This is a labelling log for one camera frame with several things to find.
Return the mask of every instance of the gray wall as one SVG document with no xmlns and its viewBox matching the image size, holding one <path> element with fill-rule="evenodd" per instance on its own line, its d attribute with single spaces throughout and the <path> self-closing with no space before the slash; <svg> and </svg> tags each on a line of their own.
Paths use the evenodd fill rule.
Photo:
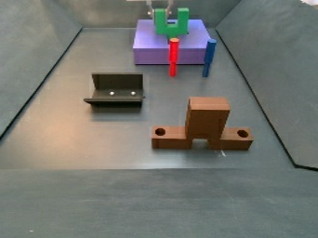
<svg viewBox="0 0 318 238">
<path fill-rule="evenodd" d="M 0 136 L 81 25 L 50 0 L 0 1 Z"/>
<path fill-rule="evenodd" d="M 55 0 L 85 27 L 136 27 L 138 19 L 148 19 L 146 2 L 126 0 Z M 177 7 L 189 7 L 192 18 L 200 18 L 208 27 L 216 27 L 241 0 L 176 1 Z M 166 7 L 168 1 L 153 2 Z"/>
<path fill-rule="evenodd" d="M 242 0 L 218 26 L 299 165 L 318 167 L 318 11 L 300 0 Z"/>
</svg>

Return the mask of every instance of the purple block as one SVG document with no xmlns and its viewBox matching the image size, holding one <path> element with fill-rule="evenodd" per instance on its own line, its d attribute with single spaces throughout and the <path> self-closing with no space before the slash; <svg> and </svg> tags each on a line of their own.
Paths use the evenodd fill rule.
<svg viewBox="0 0 318 238">
<path fill-rule="evenodd" d="M 189 34 L 181 35 L 178 64 L 204 64 L 210 39 L 202 20 L 189 20 Z M 140 20 L 134 37 L 134 63 L 169 64 L 169 39 L 156 33 L 153 20 Z"/>
</svg>

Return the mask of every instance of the brown block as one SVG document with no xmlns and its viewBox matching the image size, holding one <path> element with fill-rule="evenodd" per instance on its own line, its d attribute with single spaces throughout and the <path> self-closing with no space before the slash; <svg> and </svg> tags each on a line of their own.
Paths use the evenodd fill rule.
<svg viewBox="0 0 318 238">
<path fill-rule="evenodd" d="M 253 133 L 249 127 L 226 127 L 221 139 L 210 139 L 212 150 L 249 150 L 254 142 Z"/>
<path fill-rule="evenodd" d="M 189 139 L 220 139 L 230 113 L 226 98 L 190 97 L 186 113 Z"/>
<path fill-rule="evenodd" d="M 192 149 L 193 140 L 186 138 L 184 126 L 154 126 L 152 134 L 154 149 Z"/>
</svg>

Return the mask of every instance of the red peg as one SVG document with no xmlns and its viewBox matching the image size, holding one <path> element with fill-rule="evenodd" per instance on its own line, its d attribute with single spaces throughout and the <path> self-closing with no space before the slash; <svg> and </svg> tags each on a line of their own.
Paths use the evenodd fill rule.
<svg viewBox="0 0 318 238">
<path fill-rule="evenodd" d="M 170 48 L 169 48 L 169 62 L 170 62 L 169 75 L 172 77 L 174 77 L 177 74 L 178 55 L 180 55 L 180 39 L 172 38 L 170 39 Z"/>
</svg>

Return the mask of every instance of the hole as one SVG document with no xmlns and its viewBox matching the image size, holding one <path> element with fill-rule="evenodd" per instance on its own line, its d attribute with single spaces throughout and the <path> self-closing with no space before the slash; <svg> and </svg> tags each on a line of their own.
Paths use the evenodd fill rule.
<svg viewBox="0 0 318 238">
<path fill-rule="evenodd" d="M 242 137 L 242 138 L 248 138 L 249 137 L 249 133 L 246 130 L 240 130 L 238 131 L 238 135 Z"/>
<path fill-rule="evenodd" d="M 193 149 L 202 150 L 209 149 L 209 143 L 206 139 L 194 139 L 193 140 Z"/>
<path fill-rule="evenodd" d="M 156 135 L 157 136 L 165 136 L 165 134 L 166 134 L 166 129 L 165 128 L 158 128 L 156 130 Z"/>
</svg>

